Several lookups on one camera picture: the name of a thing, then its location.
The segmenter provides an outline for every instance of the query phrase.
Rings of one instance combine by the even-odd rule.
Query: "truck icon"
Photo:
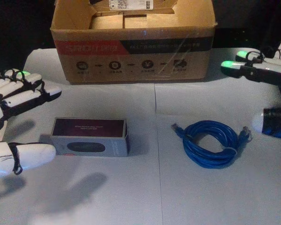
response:
[[[186,66],[187,66],[187,62],[184,59],[182,59],[182,60],[174,60],[174,67],[175,68],[178,68],[178,67],[183,68],[183,67],[186,67]]]

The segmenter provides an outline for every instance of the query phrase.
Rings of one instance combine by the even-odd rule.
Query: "gray box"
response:
[[[58,155],[128,156],[126,120],[55,118],[51,139]]]

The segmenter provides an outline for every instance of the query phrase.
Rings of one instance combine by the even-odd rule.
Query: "black oval device picture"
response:
[[[105,151],[105,146],[100,143],[91,142],[72,142],[67,144],[67,148],[72,151],[79,152],[102,152]]]

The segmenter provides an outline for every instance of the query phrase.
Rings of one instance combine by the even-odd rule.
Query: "white table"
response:
[[[221,75],[220,62],[236,52],[213,50],[209,82],[71,86],[56,50],[35,50],[25,69],[42,74],[48,85],[58,83],[63,93],[11,119],[5,140],[49,142],[54,117],[127,118],[132,153],[57,156],[1,179],[0,224],[281,224],[281,140],[253,131],[232,166],[209,170],[187,157],[170,128],[208,119],[239,132],[264,107],[281,106],[276,87]],[[212,137],[201,144],[220,149]]]

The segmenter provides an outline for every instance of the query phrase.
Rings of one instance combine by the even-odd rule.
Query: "open cardboard box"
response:
[[[110,2],[57,2],[51,31],[69,82],[205,76],[216,25],[211,0],[154,0],[152,10],[124,11]]]

